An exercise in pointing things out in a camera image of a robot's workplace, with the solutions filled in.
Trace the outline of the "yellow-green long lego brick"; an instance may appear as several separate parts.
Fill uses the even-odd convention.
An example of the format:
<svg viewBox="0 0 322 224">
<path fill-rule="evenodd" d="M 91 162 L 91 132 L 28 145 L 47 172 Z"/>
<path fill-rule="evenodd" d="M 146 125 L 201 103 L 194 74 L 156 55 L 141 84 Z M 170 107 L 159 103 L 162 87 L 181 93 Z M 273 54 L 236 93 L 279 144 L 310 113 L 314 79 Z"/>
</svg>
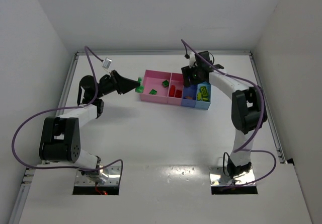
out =
<svg viewBox="0 0 322 224">
<path fill-rule="evenodd" d="M 206 86 L 201 86 L 201 87 L 199 88 L 199 91 L 200 91 L 200 93 L 201 93 L 202 98 L 207 98 L 207 97 L 209 97 L 208 88 L 207 88 Z"/>
</svg>

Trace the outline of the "red lego brick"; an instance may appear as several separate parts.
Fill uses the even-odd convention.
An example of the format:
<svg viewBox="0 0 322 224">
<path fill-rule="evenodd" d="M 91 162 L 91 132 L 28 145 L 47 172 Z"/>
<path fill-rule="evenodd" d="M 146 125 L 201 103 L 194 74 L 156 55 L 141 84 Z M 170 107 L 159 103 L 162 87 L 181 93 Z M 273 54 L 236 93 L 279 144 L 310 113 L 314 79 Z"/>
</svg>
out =
<svg viewBox="0 0 322 224">
<path fill-rule="evenodd" d="M 175 98 L 181 98 L 182 97 L 182 90 L 176 90 L 175 92 Z"/>
<path fill-rule="evenodd" d="M 169 97 L 174 97 L 175 96 L 175 92 L 176 92 L 176 86 L 175 85 L 171 85 L 170 91 L 169 91 Z"/>
</svg>

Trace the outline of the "green lego brick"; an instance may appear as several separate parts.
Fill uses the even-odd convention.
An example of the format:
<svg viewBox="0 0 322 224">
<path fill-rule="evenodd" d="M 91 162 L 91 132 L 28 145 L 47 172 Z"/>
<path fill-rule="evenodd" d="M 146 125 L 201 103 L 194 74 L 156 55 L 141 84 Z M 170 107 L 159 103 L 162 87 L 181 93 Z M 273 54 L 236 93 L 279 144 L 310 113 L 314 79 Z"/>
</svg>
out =
<svg viewBox="0 0 322 224">
<path fill-rule="evenodd" d="M 135 91 L 139 94 L 142 94 L 144 92 L 143 78 L 139 77 L 137 82 L 139 83 L 139 86 L 135 88 Z"/>
<path fill-rule="evenodd" d="M 152 89 L 150 92 L 149 92 L 150 95 L 157 95 L 157 90 L 155 89 Z"/>
</svg>

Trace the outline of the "small green square lego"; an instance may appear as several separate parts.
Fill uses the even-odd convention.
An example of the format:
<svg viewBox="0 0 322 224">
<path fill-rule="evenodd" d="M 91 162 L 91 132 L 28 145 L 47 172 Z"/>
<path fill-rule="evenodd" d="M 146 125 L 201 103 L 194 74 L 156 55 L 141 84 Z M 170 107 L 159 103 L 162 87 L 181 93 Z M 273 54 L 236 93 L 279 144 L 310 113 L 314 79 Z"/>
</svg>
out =
<svg viewBox="0 0 322 224">
<path fill-rule="evenodd" d="M 167 80 L 163 81 L 163 82 L 162 82 L 162 85 L 163 85 L 164 87 L 168 87 L 168 86 L 169 86 L 169 81 L 167 81 Z"/>
</svg>

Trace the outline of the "yellow-green lego plate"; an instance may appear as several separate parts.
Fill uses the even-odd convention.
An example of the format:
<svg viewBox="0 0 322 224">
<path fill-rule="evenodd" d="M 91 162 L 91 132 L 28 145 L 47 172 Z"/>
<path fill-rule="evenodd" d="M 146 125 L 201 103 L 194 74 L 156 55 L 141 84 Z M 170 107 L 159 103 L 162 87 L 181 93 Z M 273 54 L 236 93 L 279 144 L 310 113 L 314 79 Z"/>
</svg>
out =
<svg viewBox="0 0 322 224">
<path fill-rule="evenodd" d="M 203 99 L 202 93 L 198 93 L 197 94 L 197 100 L 202 101 L 202 99 Z"/>
</svg>

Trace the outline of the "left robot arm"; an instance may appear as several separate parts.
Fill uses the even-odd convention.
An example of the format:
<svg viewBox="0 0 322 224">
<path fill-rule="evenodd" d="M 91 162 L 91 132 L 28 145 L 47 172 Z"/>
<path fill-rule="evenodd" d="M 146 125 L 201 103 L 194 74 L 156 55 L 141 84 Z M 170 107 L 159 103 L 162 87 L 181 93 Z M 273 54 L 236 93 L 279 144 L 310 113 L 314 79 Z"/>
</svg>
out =
<svg viewBox="0 0 322 224">
<path fill-rule="evenodd" d="M 88 177 L 101 177 L 101 159 L 81 148 L 80 128 L 102 115 L 103 96 L 112 92 L 126 94 L 138 87 L 138 81 L 122 77 L 116 70 L 99 81 L 93 76 L 84 76 L 78 85 L 77 108 L 66 114 L 45 118 L 39 147 L 40 159 L 69 164 Z"/>
</svg>

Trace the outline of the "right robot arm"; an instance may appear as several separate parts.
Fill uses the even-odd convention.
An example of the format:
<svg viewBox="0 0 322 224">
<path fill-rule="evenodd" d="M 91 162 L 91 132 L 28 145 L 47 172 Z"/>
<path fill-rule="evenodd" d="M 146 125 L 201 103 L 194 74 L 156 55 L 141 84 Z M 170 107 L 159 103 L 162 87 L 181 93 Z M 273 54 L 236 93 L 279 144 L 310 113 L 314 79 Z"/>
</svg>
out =
<svg viewBox="0 0 322 224">
<path fill-rule="evenodd" d="M 240 80 L 228 76 L 224 67 L 210 60 L 209 51 L 186 53 L 189 65 L 182 68 L 184 86 L 207 82 L 218 88 L 231 100 L 231 120 L 235 127 L 234 145 L 227 163 L 223 164 L 223 173 L 233 178 L 251 168 L 251 151 L 254 145 L 254 133 L 267 120 L 262 91 L 259 87 L 250 87 Z"/>
</svg>

